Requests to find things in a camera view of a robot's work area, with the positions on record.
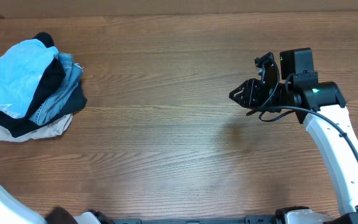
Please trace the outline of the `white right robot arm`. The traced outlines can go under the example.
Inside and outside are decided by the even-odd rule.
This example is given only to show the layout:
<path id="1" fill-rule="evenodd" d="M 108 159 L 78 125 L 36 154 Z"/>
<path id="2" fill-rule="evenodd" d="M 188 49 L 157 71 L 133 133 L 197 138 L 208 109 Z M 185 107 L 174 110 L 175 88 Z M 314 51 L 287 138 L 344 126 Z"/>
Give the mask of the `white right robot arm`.
<path id="1" fill-rule="evenodd" d="M 310 48 L 269 52 L 254 60 L 259 78 L 251 78 L 230 92 L 248 115 L 278 113 L 275 121 L 295 113 L 323 158 L 336 193 L 340 216 L 309 207 L 279 208 L 273 215 L 251 215 L 245 223 L 358 223 L 358 140 L 349 111 L 334 82 L 319 82 Z"/>

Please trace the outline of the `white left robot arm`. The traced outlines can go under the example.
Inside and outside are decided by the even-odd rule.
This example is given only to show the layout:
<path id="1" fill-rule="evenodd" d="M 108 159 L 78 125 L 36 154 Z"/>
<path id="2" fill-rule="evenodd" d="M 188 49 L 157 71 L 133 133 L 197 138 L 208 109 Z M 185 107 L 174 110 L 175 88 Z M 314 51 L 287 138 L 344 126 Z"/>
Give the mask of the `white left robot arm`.
<path id="1" fill-rule="evenodd" d="M 92 211 L 73 216 L 62 207 L 55 207 L 46 217 L 43 217 L 15 199 L 0 185 L 0 223 L 102 224 L 109 223 L 109 220 L 97 217 Z"/>

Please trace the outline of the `light blue printed t-shirt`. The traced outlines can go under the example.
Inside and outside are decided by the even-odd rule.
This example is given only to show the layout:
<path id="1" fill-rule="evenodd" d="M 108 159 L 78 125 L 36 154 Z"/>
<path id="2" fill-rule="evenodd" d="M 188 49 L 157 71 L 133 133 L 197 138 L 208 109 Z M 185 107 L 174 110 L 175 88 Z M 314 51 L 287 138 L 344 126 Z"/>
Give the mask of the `light blue printed t-shirt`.
<path id="1" fill-rule="evenodd" d="M 0 111 L 23 118 L 46 68 L 58 54 L 38 39 L 24 40 L 0 57 Z"/>

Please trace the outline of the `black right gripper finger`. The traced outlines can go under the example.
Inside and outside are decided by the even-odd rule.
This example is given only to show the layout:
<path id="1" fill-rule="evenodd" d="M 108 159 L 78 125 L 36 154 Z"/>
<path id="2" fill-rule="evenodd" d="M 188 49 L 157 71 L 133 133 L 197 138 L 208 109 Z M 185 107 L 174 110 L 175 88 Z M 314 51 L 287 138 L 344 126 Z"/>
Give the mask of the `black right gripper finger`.
<path id="1" fill-rule="evenodd" d="M 248 99 L 249 98 L 249 81 L 243 82 L 239 87 L 229 93 L 230 99 Z"/>
<path id="2" fill-rule="evenodd" d="M 252 105 L 252 102 L 250 101 L 250 98 L 244 97 L 244 96 L 233 96 L 231 98 L 234 102 L 236 102 L 238 105 L 242 106 L 243 108 L 253 109 L 254 106 Z"/>

